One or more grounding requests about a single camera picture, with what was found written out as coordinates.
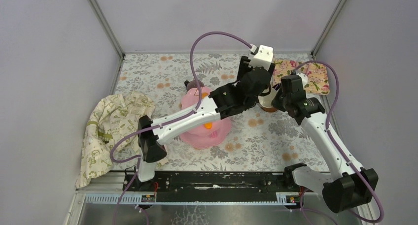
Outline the black mug white inside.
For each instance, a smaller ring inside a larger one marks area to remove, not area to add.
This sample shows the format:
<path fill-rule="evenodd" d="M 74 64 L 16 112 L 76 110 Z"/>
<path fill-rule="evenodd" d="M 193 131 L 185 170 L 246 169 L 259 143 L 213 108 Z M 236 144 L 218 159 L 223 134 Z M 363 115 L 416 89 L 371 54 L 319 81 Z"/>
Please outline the black mug white inside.
<path fill-rule="evenodd" d="M 268 95 L 258 97 L 258 105 L 262 108 L 273 108 L 272 101 L 274 100 L 276 94 L 277 90 L 272 88 Z"/>

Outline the brown wooden saucer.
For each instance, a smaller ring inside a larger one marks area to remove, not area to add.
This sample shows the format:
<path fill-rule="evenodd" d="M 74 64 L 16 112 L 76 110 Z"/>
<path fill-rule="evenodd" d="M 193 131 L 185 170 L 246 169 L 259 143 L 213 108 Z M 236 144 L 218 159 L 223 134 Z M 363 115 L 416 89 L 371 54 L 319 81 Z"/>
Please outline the brown wooden saucer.
<path fill-rule="evenodd" d="M 271 105 L 266 105 L 266 106 L 264 106 L 264 105 L 262 105 L 262 104 L 259 104 L 259 106 L 260 106 L 260 108 L 261 108 L 263 111 L 265 111 L 265 112 L 273 113 L 273 112 L 278 111 L 278 109 L 277 109 L 277 108 L 275 108 L 275 107 L 273 107 L 273 106 L 271 106 Z"/>

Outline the floral yellow tray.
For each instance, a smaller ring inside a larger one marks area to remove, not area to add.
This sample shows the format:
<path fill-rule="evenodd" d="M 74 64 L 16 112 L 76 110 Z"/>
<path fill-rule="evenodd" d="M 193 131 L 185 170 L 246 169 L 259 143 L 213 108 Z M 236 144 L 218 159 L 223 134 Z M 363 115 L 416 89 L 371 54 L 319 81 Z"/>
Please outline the floral yellow tray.
<path fill-rule="evenodd" d="M 276 66 L 273 73 L 273 84 L 278 85 L 281 83 L 280 79 L 282 77 L 290 75 L 294 68 L 303 62 L 276 59 L 274 63 Z M 330 93 L 327 68 L 325 65 L 319 63 L 305 64 L 298 69 L 298 72 L 302 72 L 308 77 L 308 82 L 305 85 L 306 92 L 317 95 L 328 95 Z"/>

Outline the orange fish shaped cookie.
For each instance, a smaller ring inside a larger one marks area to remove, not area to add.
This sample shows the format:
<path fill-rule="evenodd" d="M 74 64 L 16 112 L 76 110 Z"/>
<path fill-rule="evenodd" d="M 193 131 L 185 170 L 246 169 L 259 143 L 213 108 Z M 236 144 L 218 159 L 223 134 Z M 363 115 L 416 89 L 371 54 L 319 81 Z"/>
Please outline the orange fish shaped cookie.
<path fill-rule="evenodd" d="M 206 129 L 212 129 L 212 127 L 213 127 L 213 123 L 212 123 L 212 122 L 205 123 L 205 124 L 204 124 L 204 127 L 205 127 Z"/>

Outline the dark purple cup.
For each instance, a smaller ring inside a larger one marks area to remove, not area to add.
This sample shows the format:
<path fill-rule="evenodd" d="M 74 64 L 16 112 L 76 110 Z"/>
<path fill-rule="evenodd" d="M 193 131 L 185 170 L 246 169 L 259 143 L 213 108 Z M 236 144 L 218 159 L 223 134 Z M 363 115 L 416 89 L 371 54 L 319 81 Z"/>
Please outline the dark purple cup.
<path fill-rule="evenodd" d="M 193 88 L 197 88 L 198 86 L 200 86 L 200 87 L 205 86 L 204 83 L 200 80 L 197 80 L 197 81 L 196 80 L 192 80 L 192 81 L 186 80 L 186 81 L 184 81 L 184 84 L 185 84 L 185 87 L 186 87 L 187 91 L 189 91 L 190 89 L 193 89 Z"/>

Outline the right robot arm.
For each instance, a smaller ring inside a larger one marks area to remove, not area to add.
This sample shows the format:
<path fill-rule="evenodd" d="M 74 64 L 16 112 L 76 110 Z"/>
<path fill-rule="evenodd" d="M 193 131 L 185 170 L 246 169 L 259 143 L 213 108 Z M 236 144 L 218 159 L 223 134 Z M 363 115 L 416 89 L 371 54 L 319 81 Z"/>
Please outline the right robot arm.
<path fill-rule="evenodd" d="M 330 175 L 310 169 L 304 163 L 284 169 L 284 188 L 294 192 L 300 187 L 321 195 L 334 212 L 339 213 L 372 200 L 378 175 L 363 165 L 345 147 L 334 129 L 326 121 L 327 114 L 321 102 L 308 98 L 304 90 L 306 77 L 288 75 L 281 78 L 279 90 L 272 101 L 274 108 L 286 112 L 305 131 L 324 158 Z"/>

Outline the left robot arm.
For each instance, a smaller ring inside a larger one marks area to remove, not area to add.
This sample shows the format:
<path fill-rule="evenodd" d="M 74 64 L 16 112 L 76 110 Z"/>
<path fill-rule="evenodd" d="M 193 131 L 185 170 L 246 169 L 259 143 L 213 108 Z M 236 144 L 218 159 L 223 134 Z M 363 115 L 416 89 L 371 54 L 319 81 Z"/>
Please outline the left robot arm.
<path fill-rule="evenodd" d="M 141 160 L 137 166 L 134 185 L 141 191 L 152 187 L 157 162 L 167 156 L 164 144 L 200 125 L 223 120 L 253 108 L 259 96 L 267 95 L 275 69 L 274 55 L 265 58 L 241 57 L 236 83 L 221 86 L 198 103 L 179 112 L 150 119 L 139 119 L 138 132 Z"/>

